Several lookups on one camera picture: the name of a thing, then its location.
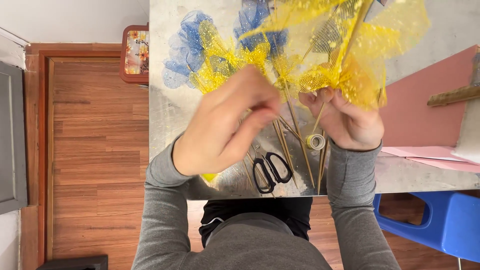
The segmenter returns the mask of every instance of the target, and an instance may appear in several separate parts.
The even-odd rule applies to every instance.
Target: gray door
[[[22,70],[0,62],[0,214],[27,205]]]

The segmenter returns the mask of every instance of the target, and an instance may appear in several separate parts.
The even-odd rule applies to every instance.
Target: stainless steel table
[[[165,87],[162,79],[164,67],[162,61],[168,57],[168,38],[176,33],[184,15],[190,10],[199,9],[200,6],[213,17],[221,35],[225,37],[231,35],[233,20],[240,7],[239,0],[150,1],[150,159],[186,128],[201,98],[201,93],[197,89],[187,86],[169,89]],[[306,135],[312,129],[308,123],[314,120],[307,109],[297,102],[295,110],[302,134]],[[286,105],[282,107],[282,115],[293,126]],[[315,182],[314,189],[298,141],[287,131],[285,136],[293,156],[293,170],[298,188],[293,181],[278,184],[273,195],[275,197],[317,195],[319,151],[308,150]],[[258,140],[265,150],[282,154],[280,143],[271,126],[259,134]],[[480,188],[480,174],[443,170],[388,154],[379,156],[375,165],[375,176],[376,192],[379,193]],[[195,178],[191,181],[188,194],[188,199],[191,200],[253,197],[272,197],[272,194],[262,195],[251,185],[241,162],[222,172],[212,183],[199,177]]]

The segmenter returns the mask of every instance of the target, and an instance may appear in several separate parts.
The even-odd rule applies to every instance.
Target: blue plastic chair
[[[457,258],[480,262],[480,198],[454,191],[410,194],[425,201],[421,224],[382,216],[378,211],[382,195],[376,194],[374,213],[382,230]]]

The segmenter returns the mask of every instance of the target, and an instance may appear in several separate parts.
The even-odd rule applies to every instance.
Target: hand
[[[185,133],[173,147],[173,164],[183,175],[216,173],[242,160],[253,139],[277,118],[280,95],[253,65],[205,94]],[[239,125],[247,109],[251,112]]]
[[[318,117],[322,102],[326,102],[319,125],[337,146],[353,151],[369,151],[380,145],[384,125],[378,110],[362,110],[345,101],[342,91],[325,87],[313,93],[299,93],[300,102]]]

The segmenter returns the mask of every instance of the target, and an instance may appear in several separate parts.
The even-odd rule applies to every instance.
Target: blue glitter tulle flower
[[[270,11],[266,0],[245,0],[242,9],[239,11],[239,18],[234,24],[233,33],[235,34],[235,37],[239,38],[240,35],[260,26],[268,15],[270,15]],[[276,53],[278,46],[279,53],[281,53],[282,46],[287,42],[287,31],[267,32],[266,36],[270,43],[270,52]],[[257,34],[244,38],[240,43],[250,51],[253,51],[256,44],[258,42],[263,42],[263,40],[263,35]]]
[[[202,11],[191,11],[185,15],[180,23],[180,30],[170,37],[168,45],[169,58],[163,61],[163,81],[168,88],[177,88],[189,82],[191,71],[196,72],[205,61],[204,48],[200,41],[198,27],[201,21],[208,20],[213,23],[212,17]]]

